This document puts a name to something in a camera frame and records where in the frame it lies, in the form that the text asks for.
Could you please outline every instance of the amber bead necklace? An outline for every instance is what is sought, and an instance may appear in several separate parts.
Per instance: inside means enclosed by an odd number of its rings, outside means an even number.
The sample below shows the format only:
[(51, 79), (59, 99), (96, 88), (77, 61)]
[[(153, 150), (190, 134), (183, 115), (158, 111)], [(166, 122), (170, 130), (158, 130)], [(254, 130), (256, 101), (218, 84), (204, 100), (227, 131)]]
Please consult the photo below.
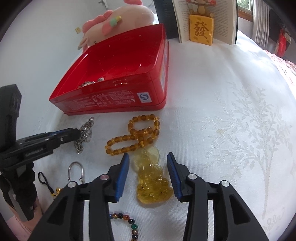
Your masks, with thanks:
[[(149, 120), (154, 121), (154, 129), (152, 127), (148, 127), (146, 129), (142, 129), (142, 130), (137, 131), (134, 128), (134, 124), (136, 122), (149, 121)], [(139, 147), (142, 148), (142, 147), (145, 147), (149, 144), (152, 144), (154, 142), (154, 140), (159, 135), (159, 129), (160, 129), (159, 126), (160, 126), (159, 118), (156, 117), (154, 114), (139, 115), (139, 116), (133, 117), (133, 119), (128, 122), (128, 131), (129, 131), (130, 135), (115, 137), (115, 138), (112, 138), (111, 140), (107, 141), (107, 145), (105, 146), (106, 153), (111, 156), (116, 156), (121, 153), (135, 151)], [(123, 142), (123, 141), (129, 141), (129, 140), (132, 140), (132, 141), (137, 140), (138, 143), (135, 143), (131, 146), (115, 149), (115, 150), (111, 149), (111, 146), (113, 144), (118, 143), (118, 142)]]
[(131, 224), (131, 229), (132, 229), (132, 231), (131, 231), (131, 233), (132, 233), (132, 236), (131, 236), (131, 238), (132, 238), (132, 240), (131, 241), (137, 241), (137, 239), (139, 238), (139, 236), (138, 236), (138, 225), (136, 225), (135, 224), (135, 220), (133, 220), (132, 218), (130, 218), (129, 217), (129, 215), (124, 215), (124, 214), (122, 214), (122, 213), (119, 213), (119, 214), (117, 214), (117, 213), (114, 213), (114, 214), (109, 214), (109, 216), (110, 216), (110, 219), (123, 219), (123, 220), (126, 220), (126, 221), (128, 221), (128, 223), (129, 224)]

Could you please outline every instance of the blue and white logo sticker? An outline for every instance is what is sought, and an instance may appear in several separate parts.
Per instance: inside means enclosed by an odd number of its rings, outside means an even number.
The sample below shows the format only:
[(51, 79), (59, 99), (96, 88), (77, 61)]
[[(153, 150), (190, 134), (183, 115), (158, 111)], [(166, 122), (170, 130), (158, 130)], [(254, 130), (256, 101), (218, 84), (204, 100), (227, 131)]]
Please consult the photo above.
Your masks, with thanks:
[(151, 103), (152, 102), (149, 92), (137, 93), (137, 95), (142, 103)]

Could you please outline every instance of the metal bolt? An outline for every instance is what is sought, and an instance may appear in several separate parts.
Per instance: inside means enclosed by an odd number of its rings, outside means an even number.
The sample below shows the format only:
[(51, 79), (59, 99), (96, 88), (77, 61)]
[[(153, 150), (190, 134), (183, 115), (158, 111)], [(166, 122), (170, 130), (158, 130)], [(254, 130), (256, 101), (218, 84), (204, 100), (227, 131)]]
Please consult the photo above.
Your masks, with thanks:
[(195, 179), (197, 179), (197, 175), (191, 173), (188, 175), (188, 178), (191, 180), (195, 180)]
[(229, 187), (229, 185), (230, 185), (230, 183), (228, 181), (222, 181), (221, 184), (224, 187)]
[(103, 175), (100, 176), (100, 179), (101, 180), (108, 180), (109, 176), (107, 174), (103, 174)]
[(73, 188), (76, 186), (76, 182), (69, 182), (68, 187)]

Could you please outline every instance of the silver chain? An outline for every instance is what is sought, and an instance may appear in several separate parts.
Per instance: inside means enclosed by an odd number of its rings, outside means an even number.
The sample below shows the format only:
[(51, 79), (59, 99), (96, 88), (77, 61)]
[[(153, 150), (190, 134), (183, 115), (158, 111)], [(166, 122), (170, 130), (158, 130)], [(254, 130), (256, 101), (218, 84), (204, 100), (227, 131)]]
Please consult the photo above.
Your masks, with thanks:
[(80, 154), (83, 151), (83, 142), (90, 142), (92, 137), (91, 127), (94, 125), (94, 118), (91, 117), (85, 124), (81, 126), (80, 138), (74, 142), (74, 147), (77, 154)]

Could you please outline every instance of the red box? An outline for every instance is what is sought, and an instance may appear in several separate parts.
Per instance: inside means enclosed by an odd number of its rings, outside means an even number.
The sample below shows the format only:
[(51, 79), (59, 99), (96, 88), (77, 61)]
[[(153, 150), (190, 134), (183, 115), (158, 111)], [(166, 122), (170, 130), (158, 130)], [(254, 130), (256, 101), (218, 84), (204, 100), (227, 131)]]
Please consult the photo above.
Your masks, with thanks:
[(83, 53), (49, 100), (67, 115), (159, 110), (166, 102), (168, 54), (163, 24), (116, 35)]

